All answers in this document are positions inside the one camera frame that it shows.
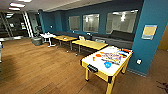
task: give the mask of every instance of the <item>game table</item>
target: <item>game table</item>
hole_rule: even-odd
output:
[[[61,46],[61,41],[70,42],[71,50],[72,50],[72,42],[71,41],[77,39],[77,38],[74,38],[74,37],[69,37],[69,36],[64,36],[64,35],[56,36],[56,37],[53,37],[53,38],[59,40],[60,46]]]
[[[108,83],[106,94],[111,94],[115,77],[118,73],[122,70],[122,73],[125,73],[128,61],[132,56],[132,50],[130,52],[123,52],[120,51],[114,46],[108,46],[98,52],[95,52],[83,59],[81,59],[81,66],[86,68],[86,81],[89,80],[89,71],[93,72],[98,77],[102,78]],[[119,58],[120,62],[118,63],[117,60],[115,63],[111,61],[113,57]],[[105,62],[111,62],[111,67],[105,67]]]

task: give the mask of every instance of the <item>baseboard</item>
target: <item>baseboard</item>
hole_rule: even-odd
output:
[[[145,73],[142,73],[142,72],[130,69],[130,68],[127,68],[127,71],[132,72],[132,73],[137,74],[137,75],[142,76],[142,77],[146,77],[147,76],[147,74],[145,74]]]

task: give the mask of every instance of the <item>window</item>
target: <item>window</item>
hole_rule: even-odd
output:
[[[79,28],[80,28],[79,16],[69,17],[69,29],[70,30],[79,30]]]
[[[113,12],[107,15],[106,33],[113,30],[132,33],[138,10]]]
[[[83,16],[83,31],[98,32],[99,14]]]

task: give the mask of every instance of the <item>glass wall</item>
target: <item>glass wall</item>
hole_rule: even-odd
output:
[[[0,38],[15,36],[28,37],[23,15],[0,12]]]
[[[80,18],[79,16],[69,17],[69,29],[79,30],[80,29]]]
[[[83,31],[98,32],[99,14],[90,14],[83,16]]]
[[[138,10],[113,12],[107,15],[106,33],[113,30],[132,33]]]

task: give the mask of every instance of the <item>white table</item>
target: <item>white table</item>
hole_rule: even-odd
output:
[[[44,34],[40,34],[40,35],[44,38],[44,42],[49,42],[48,47],[55,46],[55,44],[54,45],[51,44],[51,38],[56,37],[56,35],[53,35],[50,33],[44,33]]]

